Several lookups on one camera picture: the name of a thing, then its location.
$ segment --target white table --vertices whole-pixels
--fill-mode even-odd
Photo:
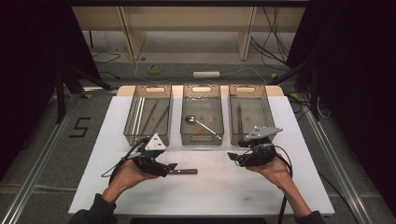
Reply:
[[[102,193],[108,178],[100,175],[115,165],[130,149],[123,129],[132,97],[113,97],[87,168],[69,209],[89,209],[94,194]],[[283,128],[273,141],[289,154],[294,181],[312,210],[332,215],[329,197],[304,142],[287,97],[269,97],[276,127]],[[228,151],[241,154],[246,148],[231,146],[228,99],[222,97],[224,138],[219,147],[181,145],[181,98],[173,104],[171,143],[157,158],[178,163],[177,169],[198,169],[197,175],[168,175],[140,183],[117,200],[115,214],[131,217],[266,217],[279,213],[283,194],[262,176],[237,167]],[[285,215],[292,214],[287,205]]]

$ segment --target black cable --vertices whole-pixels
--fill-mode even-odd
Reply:
[[[267,64],[267,63],[265,62],[263,56],[265,56],[265,57],[267,57],[267,58],[275,59],[275,60],[279,61],[280,63],[283,63],[283,64],[286,65],[285,62],[283,62],[282,60],[280,60],[279,58],[277,58],[273,53],[271,53],[271,52],[268,51],[267,49],[264,49],[259,43],[257,43],[257,41],[256,41],[253,37],[251,37],[251,40],[253,41],[253,42],[251,42],[252,47],[253,47],[255,50],[257,50],[257,51],[262,55],[262,62],[264,63],[265,66],[270,67],[270,68],[273,68],[273,69],[276,69],[276,70],[289,72],[289,70],[282,69],[282,68],[277,68],[277,67],[273,67],[273,66]]]
[[[269,153],[275,155],[275,156],[278,157],[280,160],[282,160],[282,161],[286,164],[286,166],[288,167],[288,169],[289,169],[290,177],[293,178],[293,168],[292,168],[292,166],[291,166],[291,160],[290,160],[289,154],[288,154],[288,153],[286,152],[286,150],[283,149],[282,147],[278,147],[278,146],[274,146],[274,147],[277,147],[277,148],[282,149],[282,151],[283,151],[283,152],[286,154],[286,156],[288,157],[289,162],[287,162],[283,157],[281,157],[281,156],[278,155],[277,153],[274,153],[273,151],[271,151],[271,150],[269,150],[269,149],[267,149],[267,148],[265,148],[265,147],[264,147],[264,150],[266,150],[267,152],[269,152]],[[278,223],[278,224],[281,224],[281,223],[283,222],[283,216],[284,216],[284,214],[285,214],[286,202],[287,202],[287,201],[288,201],[288,199],[286,198],[286,195],[284,195],[284,196],[283,196],[283,199],[282,199],[282,204],[280,205],[279,217],[278,217],[278,219],[277,219],[277,223]]]
[[[268,57],[268,58],[272,58],[275,59],[277,61],[279,61],[280,63],[285,64],[285,62],[283,62],[281,59],[279,59],[278,57],[276,57],[273,53],[271,53],[268,49],[265,49],[264,47],[262,47],[253,37],[251,37],[251,40],[253,40],[253,42],[257,45],[257,47],[261,50],[258,52],[260,52],[261,54],[263,54],[263,51],[267,54],[269,54],[270,56],[263,54],[264,56]]]
[[[253,151],[253,149],[256,149],[257,147],[260,147],[260,146],[255,146],[254,148],[251,148],[251,149],[247,150],[246,152],[244,152],[244,153],[242,154],[242,156],[243,156],[243,155],[246,155],[249,151]],[[246,163],[246,161],[248,161],[248,159],[250,159],[250,158],[252,157],[252,155],[253,155],[253,154],[250,154],[241,164],[238,164],[238,163],[237,163],[237,160],[235,160],[235,161],[234,161],[234,162],[235,162],[235,165],[240,166],[240,167],[244,166],[245,163]]]
[[[106,175],[108,172],[110,172],[111,170],[117,170],[118,168],[120,168],[120,166],[128,159],[128,157],[131,155],[131,153],[134,151],[135,148],[137,148],[141,143],[147,141],[147,138],[142,138],[140,139],[136,144],[134,144],[132,146],[132,148],[126,153],[126,155],[124,157],[121,158],[121,160],[119,162],[117,162],[117,164],[115,164],[113,167],[111,167],[108,171],[106,171],[104,174],[101,175],[101,177],[109,177],[112,178],[114,177],[114,175],[117,172],[114,172],[111,175]]]
[[[306,109],[306,111],[297,119],[297,122],[298,121],[300,121],[300,119],[306,114],[306,113],[308,113],[309,111],[310,111],[311,109]]]
[[[293,113],[294,113],[294,114],[298,114],[298,113],[300,113],[300,112],[303,110],[303,106],[302,106],[300,103],[294,102],[294,101],[289,101],[289,103],[290,103],[290,105],[291,105],[291,104],[297,104],[297,105],[300,106],[300,108],[299,108],[297,111],[294,111],[294,109],[291,107],[291,109],[293,109]]]
[[[341,200],[344,202],[344,204],[346,205],[346,207],[348,208],[350,214],[353,216],[353,219],[355,219],[355,222],[357,224],[359,224],[358,218],[355,216],[355,214],[352,211],[352,207],[350,206],[350,204],[347,202],[347,199],[342,195],[342,193],[335,187],[335,185],[328,179],[326,178],[325,175],[321,174],[320,172],[318,172],[319,176],[322,177],[324,180],[326,180],[326,182],[335,190],[335,192],[337,192],[338,196],[340,196]]]
[[[92,55],[92,57],[94,58],[94,57],[98,56],[98,55],[101,54],[101,53],[106,53],[106,54],[115,55],[116,57],[113,58],[113,59],[107,60],[107,61],[105,61],[105,62],[95,62],[95,63],[108,63],[108,62],[111,62],[111,61],[114,61],[114,60],[118,59],[118,58],[121,56],[120,54],[109,53],[109,52],[106,52],[106,51],[100,51],[99,53]]]
[[[297,99],[296,97],[292,96],[290,93],[286,93],[285,95],[292,100],[292,102],[290,102],[291,104],[295,103],[300,106],[298,111],[293,111],[294,114],[300,113],[303,110],[303,106],[310,106],[309,102],[301,101],[301,100]]]
[[[283,61],[285,62],[286,59],[283,56],[283,54],[285,54],[286,57],[288,57],[288,53],[286,53],[286,51],[289,52],[289,50],[283,44],[283,41],[280,38],[280,35],[278,35],[278,33],[279,33],[279,31],[278,31],[279,19],[277,17],[278,17],[279,9],[277,7],[274,8],[274,21],[273,21],[272,25],[271,25],[270,19],[268,17],[268,14],[267,14],[267,12],[265,10],[265,7],[263,7],[262,9],[264,11],[265,18],[267,19],[268,24],[269,24],[269,26],[271,28],[270,34],[274,34],[274,37],[276,38],[277,49],[278,49],[278,51],[280,53],[280,56],[282,57]]]
[[[121,79],[121,77],[116,76],[115,74],[113,74],[111,72],[99,72],[99,73],[107,73],[107,74],[110,74],[111,76],[115,77],[116,79]]]

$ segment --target metal rail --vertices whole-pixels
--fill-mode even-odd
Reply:
[[[56,144],[61,136],[61,133],[64,130],[64,126],[67,123],[70,113],[73,110],[74,106],[79,100],[79,95],[73,95],[70,99],[70,103],[67,105],[66,113],[64,118],[59,124],[55,124],[55,128],[52,131],[47,144],[44,146],[43,151],[38,157],[35,165],[32,168],[32,171],[27,176],[25,182],[21,186],[21,189],[15,196],[13,202],[8,208],[6,215],[3,217],[2,224],[11,224],[17,223],[24,206],[27,204],[27,201],[32,194],[33,189],[35,188],[35,184],[40,178],[42,172],[44,171],[48,160],[50,159],[50,155],[52,151],[55,149]]]
[[[302,96],[304,101],[308,101],[306,96]],[[347,172],[345,171],[343,165],[341,164],[340,160],[338,159],[337,154],[335,153],[334,149],[332,148],[332,144],[330,143],[329,138],[327,137],[325,131],[323,130],[320,122],[316,121],[314,116],[311,112],[306,113],[309,123],[317,136],[320,145],[334,171],[334,175],[337,178],[338,183],[342,191],[345,194],[347,201],[349,202],[353,213],[355,214],[357,220],[360,224],[368,224],[374,223],[370,218],[370,215],[367,213],[367,208],[364,205],[364,202],[361,200],[359,193],[354,188],[352,182],[350,181]]]

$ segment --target hand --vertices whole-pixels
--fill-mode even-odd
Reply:
[[[108,203],[114,203],[127,189],[131,189],[147,179],[158,178],[156,175],[143,173],[132,160],[127,160],[117,171],[110,186],[103,192],[102,198]]]
[[[306,217],[312,213],[303,196],[300,194],[300,191],[297,189],[297,186],[291,179],[288,167],[280,158],[275,157],[264,166],[252,166],[247,167],[247,169],[263,175],[279,189],[282,189],[295,216]]]
[[[292,183],[288,167],[278,157],[275,157],[271,162],[265,164],[264,166],[252,166],[246,167],[246,169],[263,175],[279,189],[283,189]]]

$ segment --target wire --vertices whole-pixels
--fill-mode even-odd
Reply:
[[[118,59],[118,58],[121,56],[120,54],[110,53],[110,52],[106,52],[106,51],[100,51],[99,53],[92,55],[92,57],[94,58],[94,57],[96,57],[96,56],[98,56],[99,54],[102,54],[102,53],[106,53],[106,54],[110,54],[110,55],[115,55],[116,57],[115,57],[115,58],[112,58],[112,59],[110,59],[110,60],[107,60],[107,61],[105,61],[105,62],[95,62],[95,63],[108,63],[108,62],[111,62],[111,61],[114,61],[114,60]]]
[[[116,76],[115,74],[113,74],[111,72],[99,72],[99,73],[107,73],[107,74],[110,74],[111,76],[115,77],[116,79],[121,79],[119,76]]]
[[[268,51],[267,49],[264,48],[264,46],[260,46],[260,44],[253,38],[251,37],[252,42],[250,42],[252,44],[252,47],[257,50],[261,55],[262,55],[262,62],[264,63],[265,66],[276,69],[276,70],[280,70],[280,71],[285,71],[285,72],[289,72],[289,70],[286,69],[282,69],[282,68],[276,68],[273,67],[271,65],[269,65],[268,63],[265,62],[263,56],[267,57],[267,58],[271,58],[271,59],[275,59],[277,61],[279,61],[280,63],[283,63],[286,65],[286,63],[284,61],[282,61],[281,59],[277,58],[273,53],[271,53],[270,51]]]
[[[136,64],[136,67],[135,67],[135,70],[134,70],[134,77],[136,77],[137,79],[143,80],[143,81],[150,82],[150,83],[164,83],[164,82],[168,82],[168,81],[188,81],[188,80],[197,79],[195,77],[192,77],[192,78],[172,78],[172,79],[166,79],[166,80],[161,80],[161,81],[145,79],[145,78],[139,77],[137,75],[137,68],[138,68],[137,60],[134,60],[134,63]],[[229,73],[229,74],[225,74],[225,75],[220,75],[220,76],[221,77],[232,76],[232,75],[235,75],[237,73],[240,73],[240,72],[243,72],[243,71],[247,71],[247,70],[254,71],[262,79],[262,81],[264,82],[264,85],[267,84],[267,81],[265,80],[265,78],[257,70],[255,70],[254,68],[244,68],[244,69],[240,69],[238,71],[235,71],[235,72],[232,72],[232,73]],[[207,78],[202,78],[202,80],[206,80],[206,81],[209,81],[209,82],[212,82],[212,83],[220,84],[220,83],[218,83],[216,81],[212,81],[212,80],[209,80]]]
[[[235,74],[238,74],[240,72],[247,71],[247,70],[251,70],[251,71],[255,72],[262,79],[262,81],[264,82],[264,85],[267,84],[267,81],[265,81],[265,78],[263,78],[262,75],[254,68],[244,68],[244,69],[238,70],[236,72],[232,72],[232,73],[225,74],[225,75],[220,75],[220,76],[221,77],[232,76],[232,75],[235,75]]]
[[[318,109],[318,112],[319,112],[319,114],[324,118],[324,119],[328,119],[329,117],[330,117],[330,114],[332,113],[332,111],[331,110],[329,110],[329,113],[328,113],[328,115],[323,115],[323,113],[320,111],[320,109],[319,109],[319,101],[320,101],[320,98],[318,98],[318,103],[317,103],[317,109]]]
[[[132,148],[128,151],[128,153],[126,153],[126,155],[124,157],[121,158],[121,160],[119,162],[117,162],[117,164],[115,164],[113,167],[111,167],[108,171],[106,171],[104,174],[100,175],[101,177],[110,177],[115,175],[114,172],[111,175],[107,175],[111,170],[113,170],[114,168],[116,168],[120,162],[122,161],[126,161],[128,159],[128,157],[131,155],[131,153],[134,151],[135,148],[137,148],[141,143],[147,141],[147,138],[142,138],[140,139],[136,144],[134,144],[132,146]]]
[[[253,151],[253,149],[255,149],[255,148],[257,148],[257,146],[255,146],[254,148],[251,148],[251,149],[249,149],[249,150],[247,150],[246,152],[244,152],[241,156],[243,156],[243,155],[246,155],[249,151]],[[249,157],[247,157],[241,164],[238,164],[237,163],[237,160],[235,160],[235,161],[233,161],[237,166],[244,166],[245,165],[245,163],[246,163],[246,161],[248,161],[248,159],[250,159],[250,157],[252,156],[253,154],[250,154],[249,155]]]
[[[355,216],[355,214],[352,211],[352,207],[347,202],[347,199],[342,195],[340,190],[338,190],[338,188],[336,188],[335,185],[328,178],[326,178],[325,175],[321,174],[320,172],[318,172],[318,174],[319,174],[320,177],[322,177],[324,180],[326,180],[326,182],[335,190],[335,192],[337,192],[338,196],[340,196],[341,200],[346,205],[346,207],[349,210],[350,214],[353,216],[353,219],[355,219],[355,222],[359,224],[358,218]]]
[[[278,51],[279,51],[279,53],[280,53],[280,55],[281,55],[283,61],[286,61],[286,59],[285,59],[285,57],[283,56],[283,54],[285,54],[285,56],[288,57],[289,50],[288,50],[288,49],[285,47],[285,45],[283,44],[282,39],[280,38],[280,32],[278,31],[279,20],[278,20],[277,18],[278,18],[279,8],[278,8],[278,7],[275,7],[275,8],[274,8],[274,21],[273,21],[273,25],[271,25],[271,22],[270,22],[270,19],[269,19],[269,17],[268,17],[268,14],[267,14],[267,12],[266,12],[266,10],[265,10],[265,7],[263,7],[262,9],[263,9],[264,15],[265,15],[265,17],[266,17],[266,19],[267,19],[267,21],[268,21],[268,24],[269,24],[269,26],[270,26],[270,28],[271,28],[270,34],[274,34],[274,37],[276,38],[276,44],[277,44]]]
[[[282,147],[278,147],[278,146],[274,146],[274,147],[277,147],[277,148],[282,149],[282,151],[283,151],[283,152],[286,154],[286,156],[288,157],[289,162],[287,162],[283,157],[281,157],[281,156],[278,155],[277,153],[274,153],[273,151],[269,150],[268,148],[265,148],[265,147],[264,147],[263,149],[266,150],[266,151],[268,151],[269,153],[275,155],[275,156],[278,157],[280,160],[282,160],[282,161],[285,163],[285,165],[288,167],[288,169],[289,169],[290,177],[293,178],[293,168],[292,168],[292,166],[291,166],[291,160],[290,160],[290,157],[289,157],[288,153],[287,153],[286,150],[283,149]],[[278,224],[281,224],[281,223],[283,222],[283,216],[284,216],[284,214],[285,214],[285,208],[286,208],[286,202],[287,202],[287,201],[288,201],[288,199],[286,198],[286,195],[284,195],[284,196],[283,196],[283,199],[282,199],[282,204],[280,205],[279,216],[278,216],[278,219],[277,219],[277,223],[278,223]]]
[[[291,94],[292,94],[292,92],[285,94],[288,98],[290,98],[292,100],[292,102],[290,102],[290,103],[291,104],[295,103],[300,106],[300,108],[297,111],[293,111],[294,114],[300,113],[303,110],[303,106],[310,106],[309,102],[301,101],[301,100],[297,99],[296,97],[292,96]]]
[[[306,113],[308,113],[310,110],[311,110],[311,109],[309,109],[309,108],[306,109],[305,112],[297,119],[297,122],[300,121],[300,119],[301,119]]]

